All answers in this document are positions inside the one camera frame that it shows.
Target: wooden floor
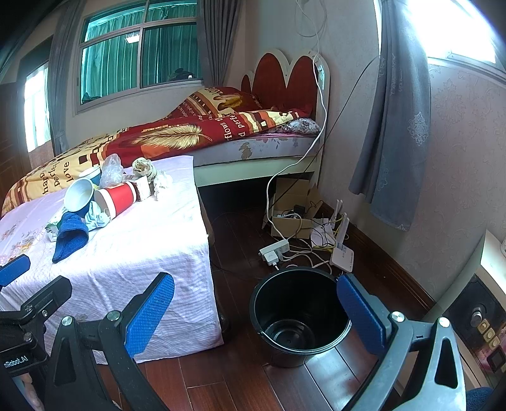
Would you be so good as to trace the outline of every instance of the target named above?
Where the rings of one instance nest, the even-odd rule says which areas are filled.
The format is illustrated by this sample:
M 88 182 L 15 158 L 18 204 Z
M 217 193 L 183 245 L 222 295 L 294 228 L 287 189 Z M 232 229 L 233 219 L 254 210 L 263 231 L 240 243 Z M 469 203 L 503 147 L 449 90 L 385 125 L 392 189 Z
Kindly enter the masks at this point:
M 226 206 L 214 191 L 204 190 L 201 194 L 216 237 L 210 251 L 215 292 L 232 321 L 231 338 L 216 349 L 143 363 L 140 369 L 172 411 L 341 410 L 376 358 L 365 350 L 352 328 L 336 348 L 313 357 L 303 366 L 269 365 L 248 313 L 257 278 L 271 272 L 258 255 L 260 248 L 273 242 L 261 229 L 263 210 L 242 209 L 240 204 L 230 206 L 229 202 Z M 234 211 L 224 214 L 224 210 L 231 209 Z M 356 255 L 356 274 L 369 292 L 377 292 L 389 309 L 416 311 L 399 303 L 387 286 L 368 273 L 359 262 L 361 257 L 365 256 Z M 298 261 L 300 265 L 308 263 L 305 259 Z M 101 366 L 100 371 L 111 397 L 123 409 L 129 409 L 107 366 Z M 392 409 L 397 400 L 396 393 L 391 394 L 384 409 Z

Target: white bedsheet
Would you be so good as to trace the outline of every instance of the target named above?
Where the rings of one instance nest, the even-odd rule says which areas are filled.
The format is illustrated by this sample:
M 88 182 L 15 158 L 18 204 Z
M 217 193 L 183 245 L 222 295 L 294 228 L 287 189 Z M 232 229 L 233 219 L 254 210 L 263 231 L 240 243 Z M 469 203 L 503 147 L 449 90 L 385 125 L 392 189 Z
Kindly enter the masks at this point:
M 193 157 L 154 164 L 174 179 L 170 197 L 134 203 L 106 227 L 91 231 L 83 249 L 57 264 L 52 263 L 56 243 L 49 242 L 43 227 L 62 206 L 65 190 L 22 204 L 0 220 L 0 265 L 22 253 L 31 260 L 30 270 L 2 290 L 1 310 L 18 310 L 58 275 L 72 283 L 70 300 L 46 321 L 48 352 L 65 315 L 95 320 L 110 310 L 122 310 L 159 272 L 173 276 L 174 298 L 136 361 L 187 355 L 223 343 Z M 95 357 L 105 363 L 103 353 Z

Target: window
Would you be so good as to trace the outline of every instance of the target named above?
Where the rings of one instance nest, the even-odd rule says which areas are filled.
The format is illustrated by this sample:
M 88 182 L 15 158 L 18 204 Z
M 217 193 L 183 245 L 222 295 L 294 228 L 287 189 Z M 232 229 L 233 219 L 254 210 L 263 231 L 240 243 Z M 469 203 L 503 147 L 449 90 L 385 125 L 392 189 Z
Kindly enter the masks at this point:
M 409 10 L 427 57 L 482 62 L 504 71 L 494 32 L 469 0 L 411 0 Z
M 28 152 L 51 139 L 46 89 L 48 64 L 44 64 L 27 78 L 25 83 L 25 135 Z
M 200 79 L 196 16 L 196 0 L 151 0 L 85 19 L 80 105 Z

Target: white bed frame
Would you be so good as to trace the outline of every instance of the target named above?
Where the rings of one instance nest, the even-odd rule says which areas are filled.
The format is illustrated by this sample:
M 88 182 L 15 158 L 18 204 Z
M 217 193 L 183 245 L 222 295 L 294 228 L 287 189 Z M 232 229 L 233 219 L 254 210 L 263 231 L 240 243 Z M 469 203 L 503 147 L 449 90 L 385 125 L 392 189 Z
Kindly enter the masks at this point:
M 316 144 L 317 149 L 319 149 L 323 144 L 325 136 L 326 124 L 324 124 L 325 111 L 323 109 L 323 105 L 325 108 L 328 108 L 328 95 L 330 88 L 330 72 L 327 63 L 321 55 L 310 50 L 301 52 L 292 60 L 291 64 L 288 62 L 288 59 L 280 50 L 272 49 L 267 53 L 273 54 L 279 61 L 281 69 L 283 70 L 285 85 L 288 85 L 288 80 L 290 79 L 290 74 L 293 66 L 300 57 L 309 56 L 311 59 L 314 59 L 315 65 L 318 69 L 318 83 L 321 87 L 323 95 L 322 101 L 318 93 L 318 101 L 316 106 L 316 122 L 323 128 L 323 133 L 320 137 L 320 141 Z M 249 71 L 246 73 L 246 75 L 249 77 L 250 84 L 252 84 L 255 77 L 254 73 Z M 318 155 L 316 156 L 317 158 L 314 161 L 314 155 L 308 155 L 298 165 L 290 167 L 283 174 L 301 173 L 309 164 L 311 164 L 306 171 L 313 173 L 311 183 L 316 184 L 320 175 L 322 154 L 323 149 L 319 151 Z M 230 181 L 273 176 L 286 166 L 297 162 L 300 158 L 300 156 L 258 158 L 198 166 L 194 168 L 195 183 L 197 187 L 202 187 L 211 184 L 227 183 Z

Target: red paper cup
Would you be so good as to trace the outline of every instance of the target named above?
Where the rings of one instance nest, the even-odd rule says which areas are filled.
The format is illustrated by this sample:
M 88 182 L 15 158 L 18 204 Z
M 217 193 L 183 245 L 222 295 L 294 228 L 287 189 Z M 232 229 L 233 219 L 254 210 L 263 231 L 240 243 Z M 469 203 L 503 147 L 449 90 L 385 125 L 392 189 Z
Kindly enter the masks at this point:
M 129 181 L 114 187 L 95 190 L 95 201 L 111 220 L 130 207 L 136 199 L 135 188 Z

